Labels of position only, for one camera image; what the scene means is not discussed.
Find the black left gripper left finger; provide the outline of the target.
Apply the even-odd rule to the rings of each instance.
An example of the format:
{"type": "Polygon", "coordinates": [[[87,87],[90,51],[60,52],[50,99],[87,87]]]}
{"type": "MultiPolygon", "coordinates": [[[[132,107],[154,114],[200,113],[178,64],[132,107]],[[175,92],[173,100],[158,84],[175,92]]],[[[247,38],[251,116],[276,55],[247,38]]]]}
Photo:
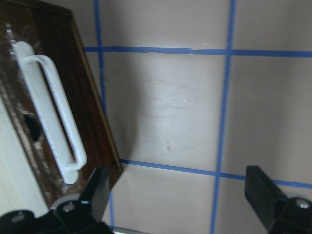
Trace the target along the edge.
{"type": "Polygon", "coordinates": [[[70,201],[78,202],[85,208],[95,221],[102,221],[110,194],[109,170],[106,167],[95,168],[86,186],[80,194],[71,194],[57,199],[51,206],[52,210],[70,201]]]}

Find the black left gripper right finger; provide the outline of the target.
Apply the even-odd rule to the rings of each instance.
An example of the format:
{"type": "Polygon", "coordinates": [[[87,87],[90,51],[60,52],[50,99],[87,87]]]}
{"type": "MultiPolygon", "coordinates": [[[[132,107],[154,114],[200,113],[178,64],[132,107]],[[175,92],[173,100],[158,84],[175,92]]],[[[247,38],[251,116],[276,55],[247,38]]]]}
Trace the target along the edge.
{"type": "Polygon", "coordinates": [[[247,166],[245,198],[268,234],[310,234],[312,201],[285,194],[259,166],[247,166]]]}

